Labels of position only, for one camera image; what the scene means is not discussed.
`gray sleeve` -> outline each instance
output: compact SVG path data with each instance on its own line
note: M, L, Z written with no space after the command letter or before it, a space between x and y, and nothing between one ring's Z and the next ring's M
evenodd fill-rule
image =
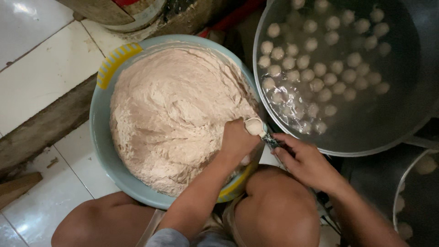
M189 247L189 240L180 232L165 228L152 235L145 247Z

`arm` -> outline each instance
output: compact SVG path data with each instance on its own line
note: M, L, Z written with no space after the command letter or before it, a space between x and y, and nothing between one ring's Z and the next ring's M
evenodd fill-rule
M287 134L274 134L296 153L275 153L301 183L326 192L337 213L343 234L354 247L408 247L392 226L328 163L319 150Z
M172 203L158 229L172 228L191 241L213 210L226 178L260 142L250 135L242 119L227 122L221 150Z

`stainless steel pot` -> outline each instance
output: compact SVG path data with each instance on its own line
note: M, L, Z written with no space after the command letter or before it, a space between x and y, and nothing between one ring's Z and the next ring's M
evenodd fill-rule
M411 171L429 151L401 144L388 151L367 157L345 158L342 174L350 184L393 222L406 222L414 235L407 242L412 247L439 245L439 171L419 175ZM401 192L402 183L405 189ZM396 213L401 194L405 207Z
M303 135L286 125L271 109L259 79L265 73L257 65L260 44L266 39L267 27L285 22L290 12L290 0L275 0L260 19L253 46L253 71L258 93L274 122L283 132L316 144L322 153L333 156L366 156L382 152L402 142L418 144L413 138L439 106L439 10L437 1L430 0L330 0L339 8L355 10L368 17L373 4L378 3L391 24L386 41L392 44L394 64L381 61L377 66L394 68L397 72L386 97L361 106L343 115L324 135Z

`hand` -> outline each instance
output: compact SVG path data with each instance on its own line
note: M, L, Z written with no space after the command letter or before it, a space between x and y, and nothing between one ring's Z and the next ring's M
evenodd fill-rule
M232 163L238 165L260 141L258 135L251 135L247 132L242 118L229 121L224 126L223 143L219 155L232 159Z
M335 193L340 185L346 183L346 180L329 164L317 147L288 134L273 134L273 137L285 142L296 153L293 158L283 148L274 150L289 172L301 183L328 194Z

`leg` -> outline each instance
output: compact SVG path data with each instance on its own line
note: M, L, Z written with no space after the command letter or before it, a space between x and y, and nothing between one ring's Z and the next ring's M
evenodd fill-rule
M123 192L86 201L73 209L52 236L53 247L134 247L154 214Z
M235 207L237 231L246 246L317 247L320 220L314 197L277 167L256 172L248 197Z

